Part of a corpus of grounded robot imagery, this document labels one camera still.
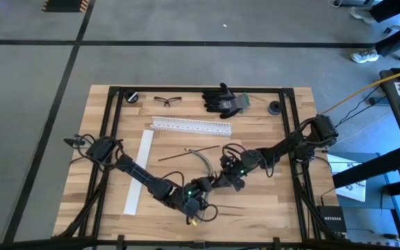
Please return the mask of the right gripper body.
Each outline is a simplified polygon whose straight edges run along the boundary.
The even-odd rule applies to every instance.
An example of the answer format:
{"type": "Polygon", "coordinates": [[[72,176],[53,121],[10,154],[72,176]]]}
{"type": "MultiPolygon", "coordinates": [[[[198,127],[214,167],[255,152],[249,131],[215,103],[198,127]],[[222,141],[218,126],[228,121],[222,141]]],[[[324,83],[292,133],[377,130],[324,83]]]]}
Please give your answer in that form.
{"type": "Polygon", "coordinates": [[[223,155],[220,158],[222,168],[228,168],[228,174],[235,176],[247,175],[250,171],[259,166],[260,156],[243,152],[240,157],[223,155]]]}

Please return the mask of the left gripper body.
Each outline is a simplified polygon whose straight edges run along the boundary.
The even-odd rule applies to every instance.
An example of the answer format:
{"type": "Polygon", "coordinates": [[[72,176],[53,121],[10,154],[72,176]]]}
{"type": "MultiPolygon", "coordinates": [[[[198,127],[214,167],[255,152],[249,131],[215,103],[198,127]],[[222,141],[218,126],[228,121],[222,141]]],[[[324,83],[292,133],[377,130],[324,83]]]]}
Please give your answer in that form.
{"type": "Polygon", "coordinates": [[[190,192],[192,194],[198,194],[200,192],[209,193],[213,190],[214,176],[204,176],[200,178],[192,179],[190,182],[190,192]]]}

